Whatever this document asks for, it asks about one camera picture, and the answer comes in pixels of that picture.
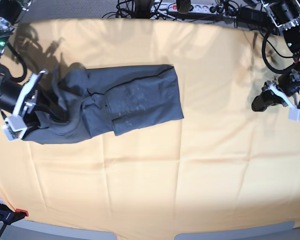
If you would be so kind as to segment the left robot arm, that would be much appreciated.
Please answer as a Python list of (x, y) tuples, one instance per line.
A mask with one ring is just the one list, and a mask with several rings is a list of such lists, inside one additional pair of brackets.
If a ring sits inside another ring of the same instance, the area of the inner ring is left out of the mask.
[[(266, 81), (261, 94), (251, 103), (254, 112), (264, 112), (268, 107), (282, 105), (300, 110), (300, 3), (297, 0), (261, 0), (271, 24), (262, 40), (261, 55), (266, 67), (279, 75), (274, 80)], [(273, 30), (282, 32), (286, 46), (292, 53), (293, 63), (286, 68), (274, 68), (268, 61), (266, 46)]]

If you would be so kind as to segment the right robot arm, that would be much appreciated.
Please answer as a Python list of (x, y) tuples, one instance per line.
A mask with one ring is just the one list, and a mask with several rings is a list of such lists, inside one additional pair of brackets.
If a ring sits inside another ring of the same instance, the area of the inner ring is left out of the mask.
[(0, 0), (0, 58), (8, 48), (22, 66), (19, 77), (0, 63), (0, 114), (2, 131), (9, 141), (23, 139), (25, 134), (40, 126), (38, 113), (47, 114), (57, 123), (68, 120), (67, 111), (40, 86), (40, 81), (49, 72), (42, 69), (29, 78), (26, 62), (9, 42), (24, 14), (29, 11), (30, 0)]

